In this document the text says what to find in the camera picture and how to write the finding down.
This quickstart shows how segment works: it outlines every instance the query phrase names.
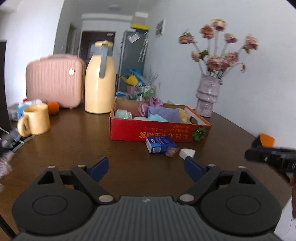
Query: gray handle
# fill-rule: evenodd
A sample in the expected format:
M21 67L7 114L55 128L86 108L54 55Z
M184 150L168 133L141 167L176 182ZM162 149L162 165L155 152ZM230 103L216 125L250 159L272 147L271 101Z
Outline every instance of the gray handle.
M102 46L102 58L101 58L101 66L100 66L100 73L99 73L100 78L105 77L107 55L108 55L108 46Z

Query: suitcase logo badge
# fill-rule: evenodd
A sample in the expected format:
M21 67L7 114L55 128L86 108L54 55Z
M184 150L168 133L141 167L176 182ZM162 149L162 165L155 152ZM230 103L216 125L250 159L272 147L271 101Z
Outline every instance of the suitcase logo badge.
M71 69L69 70L69 75L70 75L70 76L73 76L74 73L75 73L75 70L74 70L73 68L71 68Z

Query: brown tabletop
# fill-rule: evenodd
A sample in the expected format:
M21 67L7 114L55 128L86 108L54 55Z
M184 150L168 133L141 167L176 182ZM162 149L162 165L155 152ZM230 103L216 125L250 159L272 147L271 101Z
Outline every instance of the brown tabletop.
M200 163L217 164L225 170L246 166L278 199L282 207L291 189L271 168L244 160L244 152L254 137L222 116L213 113L212 128L205 144L180 143L180 148L196 150ZM3 179L0 193L0 214L17 231L11 215L12 204L29 183L54 165L69 169L78 164L93 164L107 156L109 172L100 182L116 198L131 196L166 196L177 198L193 185L183 169L183 160L165 154L150 155L145 142L111 141L109 114L86 113L83 107L61 110L51 117L49 132L24 144L11 161L13 171ZM0 231L0 240L9 238Z

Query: small blue medicine box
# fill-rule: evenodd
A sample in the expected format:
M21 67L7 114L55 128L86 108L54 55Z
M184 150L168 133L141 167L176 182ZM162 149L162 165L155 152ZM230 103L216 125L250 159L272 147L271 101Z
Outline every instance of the small blue medicine box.
M147 137L146 146L150 154L165 153L170 147L176 147L176 143L170 137Z

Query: red cardboard box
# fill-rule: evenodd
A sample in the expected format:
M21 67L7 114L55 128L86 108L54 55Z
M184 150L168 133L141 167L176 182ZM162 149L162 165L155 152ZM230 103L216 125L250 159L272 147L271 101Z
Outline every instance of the red cardboard box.
M164 104L166 108L181 108L197 120L198 124L128 120L114 118L115 111L128 110L133 117L140 116L141 102L116 98L110 113L110 139L122 141L146 141L146 137L170 136L174 142L205 142L211 124L185 105Z

